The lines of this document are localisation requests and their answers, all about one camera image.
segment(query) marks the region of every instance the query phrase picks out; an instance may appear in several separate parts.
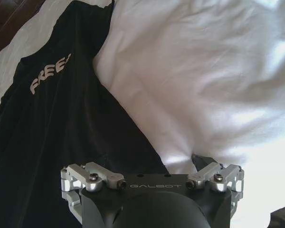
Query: bolt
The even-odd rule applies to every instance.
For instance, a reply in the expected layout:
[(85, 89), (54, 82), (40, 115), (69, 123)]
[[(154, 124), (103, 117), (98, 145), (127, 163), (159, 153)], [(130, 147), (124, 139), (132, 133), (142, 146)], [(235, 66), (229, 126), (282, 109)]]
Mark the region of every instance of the bolt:
[(96, 181), (97, 179), (98, 179), (98, 174), (97, 173), (90, 174), (90, 180), (91, 181)]
[(125, 189), (127, 187), (127, 182), (125, 180), (119, 180), (117, 182), (117, 189)]
[(217, 182), (221, 182), (223, 180), (223, 176), (220, 174), (214, 174), (213, 178)]
[(195, 183), (194, 183), (193, 181), (191, 181), (191, 180), (188, 180), (188, 181), (186, 182), (186, 187), (187, 187), (188, 189), (194, 189), (194, 188), (195, 188)]

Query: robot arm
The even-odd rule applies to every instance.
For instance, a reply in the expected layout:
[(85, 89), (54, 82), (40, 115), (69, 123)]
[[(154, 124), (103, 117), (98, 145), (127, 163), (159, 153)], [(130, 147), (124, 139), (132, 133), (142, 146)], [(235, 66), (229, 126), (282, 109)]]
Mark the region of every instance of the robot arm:
[(216, 162), (190, 175), (123, 176), (94, 162), (61, 170), (62, 198), (83, 228), (227, 228), (243, 184), (241, 167)]

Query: black shirt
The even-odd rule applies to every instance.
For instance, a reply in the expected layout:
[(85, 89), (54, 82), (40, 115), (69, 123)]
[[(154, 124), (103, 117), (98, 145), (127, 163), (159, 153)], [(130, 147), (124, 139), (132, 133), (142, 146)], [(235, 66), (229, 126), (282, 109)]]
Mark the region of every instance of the black shirt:
[(112, 11), (71, 2), (45, 46), (19, 62), (0, 105), (0, 228), (81, 227), (61, 198), (60, 170), (72, 163), (167, 173), (95, 75)]

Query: white bedsheet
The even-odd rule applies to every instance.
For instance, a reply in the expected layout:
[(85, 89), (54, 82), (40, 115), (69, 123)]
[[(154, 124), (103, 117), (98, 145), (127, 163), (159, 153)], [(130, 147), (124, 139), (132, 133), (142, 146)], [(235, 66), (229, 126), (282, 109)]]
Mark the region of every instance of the white bedsheet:
[[(0, 98), (69, 2), (47, 0), (0, 52)], [(118, 0), (94, 65), (171, 173), (195, 172), (192, 153), (243, 167), (233, 228), (285, 206), (285, 0)]]

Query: cloth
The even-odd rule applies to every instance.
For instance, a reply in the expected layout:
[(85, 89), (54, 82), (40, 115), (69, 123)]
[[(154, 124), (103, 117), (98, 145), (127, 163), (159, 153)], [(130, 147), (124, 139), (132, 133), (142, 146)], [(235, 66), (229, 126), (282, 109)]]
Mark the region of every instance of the cloth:
[[(45, 1), (0, 52), (0, 98), (70, 1)], [(195, 172), (193, 153), (242, 166), (231, 227), (285, 206), (285, 0), (118, 0), (94, 66), (170, 173)]]
[(0, 228), (80, 227), (61, 198), (68, 164), (167, 173), (95, 75), (112, 10), (73, 1), (45, 46), (18, 64), (0, 104)]

